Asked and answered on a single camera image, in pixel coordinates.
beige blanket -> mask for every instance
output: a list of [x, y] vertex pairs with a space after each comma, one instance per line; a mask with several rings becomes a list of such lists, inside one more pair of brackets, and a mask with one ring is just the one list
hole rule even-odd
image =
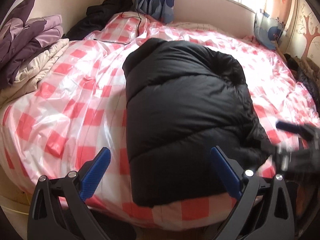
[[0, 90], [0, 107], [23, 95], [36, 91], [37, 83], [49, 72], [53, 64], [66, 51], [69, 39], [61, 39], [31, 61], [25, 61], [12, 86]]

bed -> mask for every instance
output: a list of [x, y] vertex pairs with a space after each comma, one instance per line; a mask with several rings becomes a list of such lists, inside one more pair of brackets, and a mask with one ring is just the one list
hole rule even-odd
[[[140, 16], [139, 24], [137, 13], [114, 15], [102, 31], [71, 42], [36, 92], [3, 106], [0, 164], [20, 189], [32, 193], [41, 175], [64, 177], [108, 147], [110, 166], [87, 200], [88, 206], [137, 226], [166, 230], [223, 221], [236, 202], [227, 193], [152, 209], [132, 202], [125, 138], [125, 58], [151, 37], [196, 42], [231, 54], [243, 66], [255, 111], [268, 137], [287, 148], [297, 148], [298, 138], [278, 131], [276, 121], [320, 127], [314, 102], [273, 51], [216, 30], [194, 29], [190, 24], [166, 26]], [[257, 172], [272, 177], [271, 160]]]

black clothing pile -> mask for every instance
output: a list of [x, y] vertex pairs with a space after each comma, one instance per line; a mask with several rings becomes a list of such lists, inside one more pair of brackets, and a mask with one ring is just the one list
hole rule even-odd
[[152, 38], [123, 65], [127, 153], [140, 206], [225, 192], [210, 161], [218, 145], [244, 169], [268, 158], [240, 63], [188, 41]]
[[296, 81], [301, 82], [308, 90], [316, 105], [317, 112], [320, 115], [320, 94], [316, 82], [306, 76], [304, 71], [299, 67], [298, 63], [289, 54], [284, 54], [284, 57], [286, 58], [287, 66], [291, 70], [291, 73]]
[[132, 0], [105, 0], [101, 5], [90, 6], [87, 17], [73, 26], [63, 38], [83, 40], [89, 33], [101, 31], [114, 14], [129, 11], [132, 5]]

power cord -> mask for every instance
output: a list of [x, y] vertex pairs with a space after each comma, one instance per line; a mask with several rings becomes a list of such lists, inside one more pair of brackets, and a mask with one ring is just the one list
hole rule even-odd
[[[136, 12], [138, 13], [138, 17], [137, 17], [137, 16], [123, 17], [122, 15], [123, 15], [124, 12], [121, 13], [120, 17], [121, 17], [122, 19], [139, 18], [139, 19], [140, 19], [140, 22], [139, 22], [139, 24], [138, 24], [137, 32], [138, 32], [138, 36], [140, 36], [139, 27], [140, 27], [140, 24], [141, 24], [142, 19], [141, 19], [140, 14], [139, 14], [139, 12], [137, 11], [136, 8], [135, 8], [135, 10], [136, 10]], [[114, 42], [114, 41], [102, 41], [102, 42], [109, 42], [109, 43], [122, 44], [122, 45], [128, 45], [128, 44], [130, 44], [130, 42], [129, 42], [129, 43]]]
[[140, 24], [141, 24], [142, 19], [141, 19], [141, 17], [140, 17], [140, 14], [139, 14], [138, 10], [135, 8], [135, 6], [136, 6], [136, 0], [134, 0], [134, 9], [135, 9], [135, 11], [138, 13], [138, 17], [136, 17], [136, 16], [123, 17], [122, 15], [123, 15], [124, 12], [121, 13], [120, 17], [121, 17], [122, 19], [139, 18], [139, 19], [140, 19], [140, 22], [139, 22], [139, 24], [138, 24], [138, 29], [137, 29], [137, 31], [138, 31], [138, 36], [140, 36], [139, 27], [140, 27]]

tree wall decal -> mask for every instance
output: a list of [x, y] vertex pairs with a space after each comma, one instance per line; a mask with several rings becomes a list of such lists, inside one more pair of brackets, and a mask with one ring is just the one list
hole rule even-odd
[[315, 37], [320, 36], [320, 33], [319, 33], [320, 25], [318, 24], [317, 26], [314, 26], [314, 22], [313, 22], [314, 15], [312, 12], [306, 15], [304, 11], [305, 6], [306, 5], [304, 3], [301, 5], [301, 15], [299, 17], [300, 23], [297, 24], [297, 29], [296, 29], [296, 33], [302, 34], [307, 40], [306, 48], [302, 54], [303, 57], [308, 56], [308, 51], [310, 49], [311, 44], [314, 44], [317, 47], [317, 49], [320, 49], [320, 42], [314, 41]]

